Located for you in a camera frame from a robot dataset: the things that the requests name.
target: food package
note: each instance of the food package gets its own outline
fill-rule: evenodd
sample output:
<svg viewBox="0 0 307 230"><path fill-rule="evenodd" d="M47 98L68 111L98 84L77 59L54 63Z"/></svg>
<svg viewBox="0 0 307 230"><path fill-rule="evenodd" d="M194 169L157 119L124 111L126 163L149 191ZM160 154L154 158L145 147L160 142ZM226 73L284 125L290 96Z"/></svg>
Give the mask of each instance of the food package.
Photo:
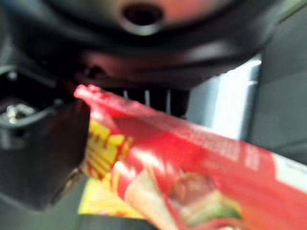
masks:
<svg viewBox="0 0 307 230"><path fill-rule="evenodd" d="M307 167L95 86L85 174L161 230L305 230Z"/></svg>
<svg viewBox="0 0 307 230"><path fill-rule="evenodd" d="M103 181L89 179L79 205L79 215L102 215L129 219L144 219L134 208L111 192L111 174Z"/></svg>

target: hole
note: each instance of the hole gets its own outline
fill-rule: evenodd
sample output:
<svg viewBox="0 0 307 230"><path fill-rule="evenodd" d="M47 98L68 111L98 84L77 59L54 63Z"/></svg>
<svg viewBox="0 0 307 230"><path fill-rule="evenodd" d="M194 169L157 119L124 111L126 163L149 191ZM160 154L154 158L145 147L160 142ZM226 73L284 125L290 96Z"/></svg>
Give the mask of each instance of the hole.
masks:
<svg viewBox="0 0 307 230"><path fill-rule="evenodd" d="M23 138L26 135L26 131L23 129L19 129L15 131L14 135L17 138Z"/></svg>
<svg viewBox="0 0 307 230"><path fill-rule="evenodd" d="M158 6L138 3L127 6L123 10L123 16L134 25L149 26L161 22L164 14Z"/></svg>

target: black plastic housing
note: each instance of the black plastic housing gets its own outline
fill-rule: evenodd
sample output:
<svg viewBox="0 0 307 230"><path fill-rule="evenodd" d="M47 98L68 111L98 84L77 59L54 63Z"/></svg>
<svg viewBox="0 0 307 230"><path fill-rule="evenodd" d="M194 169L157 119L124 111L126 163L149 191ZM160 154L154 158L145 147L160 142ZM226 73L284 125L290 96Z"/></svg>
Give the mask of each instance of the black plastic housing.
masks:
<svg viewBox="0 0 307 230"><path fill-rule="evenodd" d="M75 80L79 66L99 66L105 88L189 90L259 52L283 0L240 0L192 25L137 36L90 24L47 0L1 0L15 45L50 72Z"/></svg>
<svg viewBox="0 0 307 230"><path fill-rule="evenodd" d="M0 68L0 196L41 211L59 201L84 157L90 108L70 86ZM35 110L10 121L9 105Z"/></svg>

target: yellow label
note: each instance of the yellow label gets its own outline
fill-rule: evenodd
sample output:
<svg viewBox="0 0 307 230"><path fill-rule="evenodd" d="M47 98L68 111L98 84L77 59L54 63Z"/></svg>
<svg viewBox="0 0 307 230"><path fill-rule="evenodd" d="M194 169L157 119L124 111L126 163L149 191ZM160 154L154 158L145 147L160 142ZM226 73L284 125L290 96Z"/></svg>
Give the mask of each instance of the yellow label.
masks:
<svg viewBox="0 0 307 230"><path fill-rule="evenodd" d="M132 138L112 135L109 128L91 120L85 159L81 166L83 173L102 180L116 161L126 158L132 143Z"/></svg>
<svg viewBox="0 0 307 230"><path fill-rule="evenodd" d="M111 175L107 174L103 181L88 181L79 206L79 214L144 219L140 213L110 192L110 178Z"/></svg>

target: metal screw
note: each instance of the metal screw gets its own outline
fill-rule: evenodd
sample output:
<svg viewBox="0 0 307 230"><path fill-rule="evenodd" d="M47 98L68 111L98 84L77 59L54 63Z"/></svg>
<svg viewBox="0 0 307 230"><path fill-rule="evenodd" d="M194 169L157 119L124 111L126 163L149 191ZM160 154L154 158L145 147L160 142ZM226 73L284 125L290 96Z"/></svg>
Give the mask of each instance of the metal screw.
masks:
<svg viewBox="0 0 307 230"><path fill-rule="evenodd" d="M35 109L25 104L12 104L6 108L6 116L12 124L16 124L19 119L29 117L33 114L35 114Z"/></svg>

